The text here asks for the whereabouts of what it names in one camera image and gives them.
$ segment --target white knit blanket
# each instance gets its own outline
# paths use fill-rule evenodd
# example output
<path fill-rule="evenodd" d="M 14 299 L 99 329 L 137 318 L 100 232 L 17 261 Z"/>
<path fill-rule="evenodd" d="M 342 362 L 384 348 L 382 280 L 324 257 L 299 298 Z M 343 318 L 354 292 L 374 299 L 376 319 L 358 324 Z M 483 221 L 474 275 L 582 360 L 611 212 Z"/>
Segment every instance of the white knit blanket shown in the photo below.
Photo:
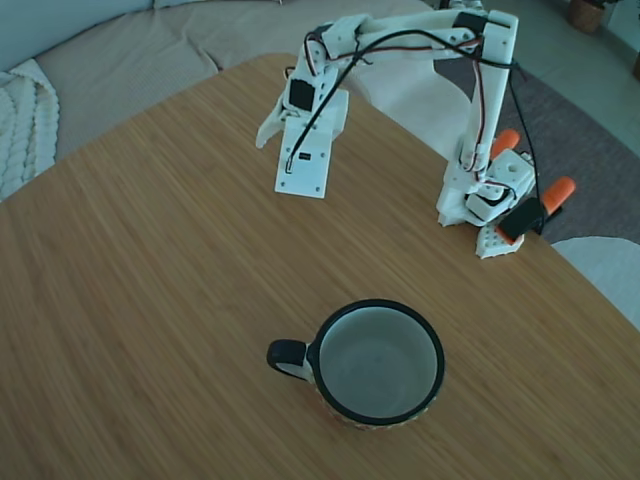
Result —
<path fill-rule="evenodd" d="M 0 201 L 55 163 L 58 96 L 35 60 L 0 72 Z"/>

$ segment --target cushion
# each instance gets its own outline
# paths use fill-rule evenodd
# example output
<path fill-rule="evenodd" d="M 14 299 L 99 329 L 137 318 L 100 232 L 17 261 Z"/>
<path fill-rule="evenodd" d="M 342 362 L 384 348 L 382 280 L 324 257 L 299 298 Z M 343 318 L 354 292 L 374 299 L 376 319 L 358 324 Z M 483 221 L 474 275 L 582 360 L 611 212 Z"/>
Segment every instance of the cushion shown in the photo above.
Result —
<path fill-rule="evenodd" d="M 208 2 L 211 0 L 155 0 L 153 2 L 153 8 L 165 8 L 165 7 L 177 7 L 178 5 L 184 5 L 186 3 L 195 3 L 195 2 Z M 271 2 L 278 2 L 282 5 L 282 0 L 267 0 Z"/>
<path fill-rule="evenodd" d="M 421 0 L 225 0 L 192 3 L 158 12 L 176 35 L 229 68 L 267 53 L 297 55 L 304 35 L 323 23 L 346 15 L 374 17 L 424 12 Z"/>
<path fill-rule="evenodd" d="M 0 0 L 0 71 L 152 0 Z"/>
<path fill-rule="evenodd" d="M 157 14 L 121 16 L 36 58 L 60 100 L 58 160 L 218 72 L 202 49 Z"/>

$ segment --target robotic arm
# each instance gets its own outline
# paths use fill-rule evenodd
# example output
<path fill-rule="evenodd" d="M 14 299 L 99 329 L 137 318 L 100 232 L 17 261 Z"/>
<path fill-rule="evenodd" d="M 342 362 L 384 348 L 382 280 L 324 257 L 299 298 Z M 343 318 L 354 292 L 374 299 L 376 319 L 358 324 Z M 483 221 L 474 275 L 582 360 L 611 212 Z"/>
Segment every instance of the robotic arm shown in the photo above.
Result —
<path fill-rule="evenodd" d="M 261 148 L 284 130 L 276 191 L 324 198 L 331 144 L 344 129 L 348 108 L 348 92 L 337 87 L 356 63 L 466 56 L 472 58 L 476 75 L 471 115 L 459 153 L 447 158 L 436 208 L 443 226 L 487 226 L 535 185 L 530 157 L 506 149 L 491 158 L 517 26 L 516 17 L 502 12 L 441 10 L 381 20 L 344 17 L 308 33 L 285 90 L 256 139 Z M 488 231 L 480 236 L 487 238 Z M 522 243 L 491 240 L 500 244 L 500 251 L 478 251 L 480 256 L 509 253 Z"/>

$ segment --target floor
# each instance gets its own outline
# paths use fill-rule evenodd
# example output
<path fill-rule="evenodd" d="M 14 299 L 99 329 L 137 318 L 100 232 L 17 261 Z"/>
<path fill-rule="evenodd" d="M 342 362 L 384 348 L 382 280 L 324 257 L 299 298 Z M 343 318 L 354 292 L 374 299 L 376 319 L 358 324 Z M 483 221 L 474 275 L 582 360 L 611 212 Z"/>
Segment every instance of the floor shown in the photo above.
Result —
<path fill-rule="evenodd" d="M 563 0 L 484 0 L 520 18 L 516 60 L 582 108 L 640 157 L 637 52 L 606 31 L 585 35 L 565 20 Z"/>

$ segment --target mug handle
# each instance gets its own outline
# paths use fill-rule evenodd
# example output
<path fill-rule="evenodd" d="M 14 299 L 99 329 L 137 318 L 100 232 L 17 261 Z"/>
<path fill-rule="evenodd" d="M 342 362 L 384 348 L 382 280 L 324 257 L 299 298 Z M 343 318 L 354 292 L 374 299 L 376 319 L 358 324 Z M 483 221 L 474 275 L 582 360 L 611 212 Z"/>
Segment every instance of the mug handle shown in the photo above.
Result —
<path fill-rule="evenodd" d="M 276 340 L 267 350 L 267 363 L 280 373 L 312 382 L 313 370 L 307 360 L 307 347 L 299 340 Z"/>

